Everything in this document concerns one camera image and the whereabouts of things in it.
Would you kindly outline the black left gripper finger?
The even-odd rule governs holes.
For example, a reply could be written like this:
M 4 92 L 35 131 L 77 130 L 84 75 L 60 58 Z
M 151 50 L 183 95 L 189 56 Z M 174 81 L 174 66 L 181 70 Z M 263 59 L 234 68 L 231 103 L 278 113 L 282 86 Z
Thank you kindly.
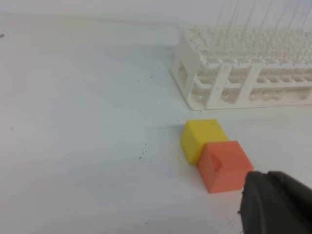
M 245 234 L 310 234 L 312 190 L 284 172 L 249 172 L 239 214 Z

